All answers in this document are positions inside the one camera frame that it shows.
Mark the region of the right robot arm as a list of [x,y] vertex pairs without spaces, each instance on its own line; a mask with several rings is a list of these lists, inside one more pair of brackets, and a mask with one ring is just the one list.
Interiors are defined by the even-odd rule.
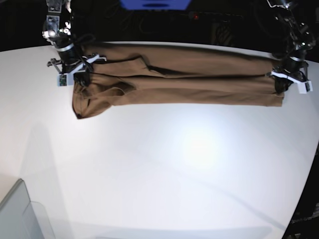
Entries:
[[93,42],[95,37],[89,33],[77,37],[72,33],[74,13],[71,10],[71,1],[47,0],[46,5],[47,15],[42,36],[59,55],[59,59],[51,58],[46,66],[54,67],[58,72],[58,86],[77,83],[87,87],[91,83],[93,63],[106,63],[107,58],[98,53],[84,54],[83,45]]

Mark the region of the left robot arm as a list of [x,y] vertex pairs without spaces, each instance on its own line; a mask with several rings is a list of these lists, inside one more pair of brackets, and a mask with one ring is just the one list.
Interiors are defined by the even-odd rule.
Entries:
[[286,13],[279,13],[276,19],[288,27],[288,48],[274,67],[270,76],[295,83],[299,93],[307,94],[313,91],[311,80],[308,79],[307,52],[316,45],[316,39],[306,23],[298,20],[293,9],[298,5],[295,0],[269,0],[270,8],[283,9]]

